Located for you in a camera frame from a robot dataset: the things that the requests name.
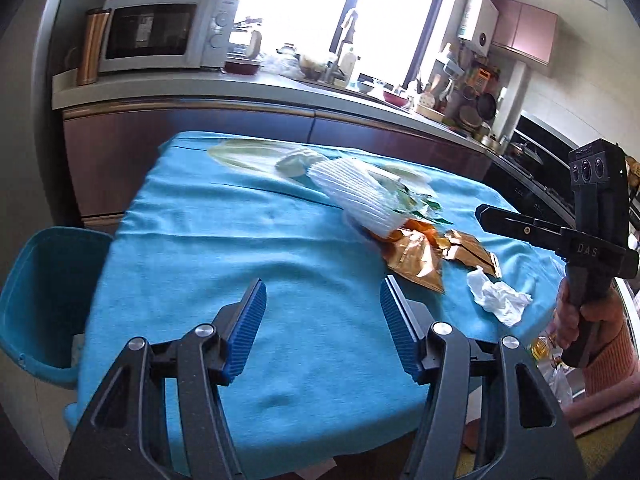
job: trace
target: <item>window frame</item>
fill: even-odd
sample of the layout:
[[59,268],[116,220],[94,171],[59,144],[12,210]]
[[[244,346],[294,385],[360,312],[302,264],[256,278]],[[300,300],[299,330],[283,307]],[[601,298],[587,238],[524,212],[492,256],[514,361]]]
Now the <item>window frame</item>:
[[[431,35],[433,34],[433,29],[436,25],[436,20],[438,19],[438,14],[440,12],[440,7],[442,6],[443,0],[431,0],[431,5],[429,7],[429,11],[427,12],[427,17],[424,20],[424,25],[422,26],[422,31],[420,33],[420,38],[418,38],[418,43],[415,46],[414,56],[412,57],[411,63],[409,63],[409,69],[407,70],[406,76],[404,77],[404,82],[402,83],[402,88],[406,89],[409,86],[409,83],[416,79],[418,72],[420,70],[420,65],[424,59],[424,54],[427,51],[427,45],[429,44],[429,40],[431,39]],[[334,54],[338,51],[338,44],[340,43],[340,35],[342,33],[342,20],[344,19],[345,13],[352,7],[356,7],[358,0],[345,0],[344,5],[342,7],[342,12],[338,17],[338,22],[335,26],[334,36],[331,39],[331,43],[329,45],[329,51]]]

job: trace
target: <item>red bowl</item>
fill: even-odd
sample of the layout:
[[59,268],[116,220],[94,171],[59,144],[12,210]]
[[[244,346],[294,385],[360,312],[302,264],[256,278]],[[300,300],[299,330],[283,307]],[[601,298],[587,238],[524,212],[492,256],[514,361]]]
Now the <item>red bowl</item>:
[[385,96],[385,101],[393,106],[399,106],[402,108],[409,102],[409,99],[406,97],[399,96],[398,94],[394,94],[388,90],[383,90],[382,93]]
[[256,75],[260,62],[255,59],[226,58],[225,71],[231,74]]

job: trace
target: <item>copper canister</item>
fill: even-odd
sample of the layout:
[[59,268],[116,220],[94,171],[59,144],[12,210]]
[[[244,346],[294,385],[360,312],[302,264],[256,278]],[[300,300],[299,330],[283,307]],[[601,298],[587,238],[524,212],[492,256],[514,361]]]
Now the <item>copper canister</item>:
[[111,9],[91,9],[86,12],[86,29],[84,31],[84,47],[82,61],[78,67],[78,86],[95,83],[98,80],[98,62],[104,29]]

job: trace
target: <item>window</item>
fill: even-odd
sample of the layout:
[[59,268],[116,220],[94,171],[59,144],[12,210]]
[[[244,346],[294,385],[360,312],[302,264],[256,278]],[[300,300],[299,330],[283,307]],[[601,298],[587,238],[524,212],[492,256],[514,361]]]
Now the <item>window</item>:
[[417,74],[442,0],[239,0],[236,19],[263,18],[262,46],[336,52],[340,24],[356,7],[358,70],[406,87]]

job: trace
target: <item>blue chair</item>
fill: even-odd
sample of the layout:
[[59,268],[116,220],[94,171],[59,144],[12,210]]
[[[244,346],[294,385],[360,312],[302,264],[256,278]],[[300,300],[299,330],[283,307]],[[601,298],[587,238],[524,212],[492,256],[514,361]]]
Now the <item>blue chair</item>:
[[0,348],[28,373],[74,388],[73,336],[84,332],[112,238],[51,227],[22,248],[0,294]]

